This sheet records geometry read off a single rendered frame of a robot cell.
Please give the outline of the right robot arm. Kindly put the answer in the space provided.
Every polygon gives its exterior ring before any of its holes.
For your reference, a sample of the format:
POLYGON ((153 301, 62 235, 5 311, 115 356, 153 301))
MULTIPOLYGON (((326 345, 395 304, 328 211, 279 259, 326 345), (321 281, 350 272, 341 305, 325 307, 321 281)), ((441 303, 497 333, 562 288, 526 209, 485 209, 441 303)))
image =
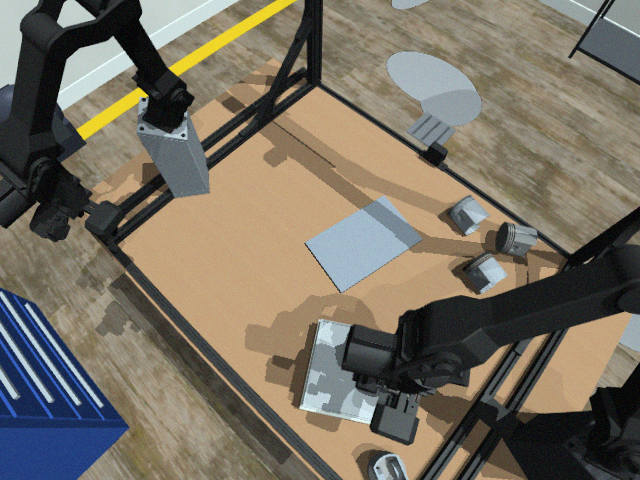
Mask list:
MULTIPOLYGON (((20 23, 22 42, 11 111, 0 123, 0 226, 5 229, 37 203, 33 196, 38 192, 55 195, 69 183, 69 172, 56 160, 65 148, 55 140, 52 120, 66 61, 79 48, 114 35, 138 68, 132 79, 149 96, 142 120, 168 134, 178 128, 194 100, 186 83, 166 67, 140 23, 139 0, 75 0, 95 19, 63 28, 57 20, 65 1, 39 0, 20 23)), ((37 196, 42 202, 30 230, 53 242, 66 239, 69 217, 75 220, 78 213, 37 196)))

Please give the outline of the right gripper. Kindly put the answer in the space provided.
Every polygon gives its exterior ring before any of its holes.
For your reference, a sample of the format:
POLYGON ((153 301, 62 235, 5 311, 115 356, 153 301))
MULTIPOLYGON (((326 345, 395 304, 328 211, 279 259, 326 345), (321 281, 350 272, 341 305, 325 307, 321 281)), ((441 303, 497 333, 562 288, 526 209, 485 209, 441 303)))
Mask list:
POLYGON ((37 196, 39 194, 57 206, 61 204, 72 209, 79 214, 78 217, 80 218, 86 212, 90 214, 84 225, 88 231, 103 240, 108 239, 110 235, 115 237, 118 233, 118 225, 126 216, 123 209, 108 200, 101 201, 100 204, 91 201, 89 198, 92 196, 92 192, 82 187, 81 180, 78 177, 71 173, 69 174, 69 183, 61 192, 51 196, 37 193, 33 196, 33 199, 41 203, 42 199, 37 196))

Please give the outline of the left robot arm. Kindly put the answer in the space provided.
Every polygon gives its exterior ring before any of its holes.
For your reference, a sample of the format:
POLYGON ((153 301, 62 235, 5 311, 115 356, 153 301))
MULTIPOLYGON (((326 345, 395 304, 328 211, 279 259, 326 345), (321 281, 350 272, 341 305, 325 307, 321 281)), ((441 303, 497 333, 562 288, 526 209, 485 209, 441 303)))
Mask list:
MULTIPOLYGON (((395 334, 354 324, 341 370, 353 372, 355 387, 373 394, 384 385, 396 390, 395 374, 417 391, 468 387, 470 369, 500 347, 622 312, 640 315, 640 245, 616 246, 602 258, 492 297, 430 302, 399 316, 395 334)), ((597 387, 589 400, 596 425, 585 461, 620 480, 635 480, 640 362, 622 387, 597 387)))

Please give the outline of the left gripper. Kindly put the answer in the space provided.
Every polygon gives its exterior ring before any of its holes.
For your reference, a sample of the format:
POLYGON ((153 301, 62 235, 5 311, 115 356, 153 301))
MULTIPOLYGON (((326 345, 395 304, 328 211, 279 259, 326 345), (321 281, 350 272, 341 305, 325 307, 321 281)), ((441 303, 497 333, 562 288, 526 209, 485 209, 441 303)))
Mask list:
POLYGON ((426 397, 427 393, 435 395, 436 389, 426 392, 414 390, 396 374, 393 380, 397 382, 394 391, 399 391, 399 395, 380 391, 369 428, 373 433, 409 446, 414 443, 420 420, 416 417, 419 403, 414 402, 415 393, 426 397))

